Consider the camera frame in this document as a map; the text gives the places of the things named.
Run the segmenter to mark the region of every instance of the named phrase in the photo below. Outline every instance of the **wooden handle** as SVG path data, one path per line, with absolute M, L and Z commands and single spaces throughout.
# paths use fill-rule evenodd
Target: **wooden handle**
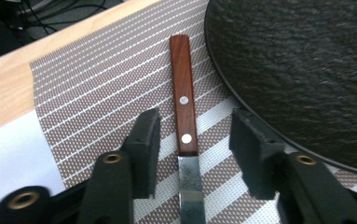
M 198 156 L 189 37 L 187 35 L 171 36 L 170 48 L 178 153 L 179 156 Z

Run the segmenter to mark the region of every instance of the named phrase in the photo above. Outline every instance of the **woven placemat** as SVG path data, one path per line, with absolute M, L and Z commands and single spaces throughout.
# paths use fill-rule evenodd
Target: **woven placemat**
M 169 37 L 190 36 L 200 170 L 208 223 L 278 223 L 275 201 L 250 198 L 228 149 L 240 107 L 213 70 L 204 42 L 208 1 L 162 1 L 31 63 L 35 105 L 65 187 L 89 178 L 118 149 L 137 116 L 159 107 L 156 199 L 135 200 L 137 223 L 178 223 L 178 174 Z M 357 189 L 357 175 L 331 169 Z

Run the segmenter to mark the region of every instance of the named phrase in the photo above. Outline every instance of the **black plate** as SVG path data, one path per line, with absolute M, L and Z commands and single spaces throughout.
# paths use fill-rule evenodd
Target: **black plate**
M 213 64 L 299 149 L 357 173 L 357 1 L 211 0 Z

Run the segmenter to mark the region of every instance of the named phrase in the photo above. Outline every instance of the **metal blade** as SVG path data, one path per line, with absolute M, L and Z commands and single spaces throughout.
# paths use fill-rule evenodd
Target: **metal blade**
M 178 157 L 181 223 L 205 223 L 199 157 Z

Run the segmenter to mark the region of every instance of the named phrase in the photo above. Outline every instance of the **screw hole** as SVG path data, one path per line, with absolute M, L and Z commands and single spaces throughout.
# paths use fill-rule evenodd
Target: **screw hole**
M 303 155 L 297 156 L 296 159 L 306 165 L 315 165 L 317 163 L 313 158 Z
M 118 154 L 109 154 L 106 155 L 103 158 L 103 162 L 105 163 L 115 163 L 115 162 L 119 162 L 122 159 L 122 157 Z
M 14 197 L 8 204 L 7 207 L 10 209 L 18 210 L 32 205 L 39 198 L 39 193 L 35 191 L 23 192 L 16 197 Z

